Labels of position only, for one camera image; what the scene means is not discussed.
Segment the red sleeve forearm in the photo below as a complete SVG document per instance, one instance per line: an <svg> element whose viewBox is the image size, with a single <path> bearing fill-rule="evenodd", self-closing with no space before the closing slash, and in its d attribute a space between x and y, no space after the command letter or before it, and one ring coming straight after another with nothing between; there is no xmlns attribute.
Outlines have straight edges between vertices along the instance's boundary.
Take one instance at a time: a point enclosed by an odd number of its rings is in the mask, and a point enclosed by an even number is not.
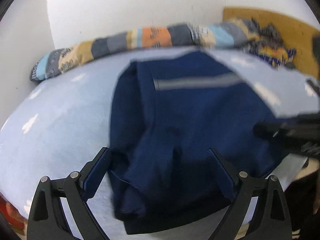
<svg viewBox="0 0 320 240"><path fill-rule="evenodd" d="M1 213L4 215L5 219L7 220L7 222L12 225L13 227L17 228L18 230L24 230L25 229L25 223L22 224L22 223L10 223L9 222L9 216L7 214L7 211L6 211L6 208L5 208L5 204L6 202L8 202L6 199L3 198L3 196L1 196L0 198L0 202L1 202Z"/></svg>

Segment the person's left hand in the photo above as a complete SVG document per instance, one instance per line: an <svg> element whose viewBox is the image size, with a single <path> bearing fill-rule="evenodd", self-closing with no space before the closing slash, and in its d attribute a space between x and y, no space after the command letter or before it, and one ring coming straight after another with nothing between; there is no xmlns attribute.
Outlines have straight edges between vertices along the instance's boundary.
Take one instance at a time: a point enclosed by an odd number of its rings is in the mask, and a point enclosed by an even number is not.
<svg viewBox="0 0 320 240"><path fill-rule="evenodd" d="M25 218L19 213L19 211L11 203L6 202L5 208L8 214L9 222L12 223L25 223Z"/></svg>

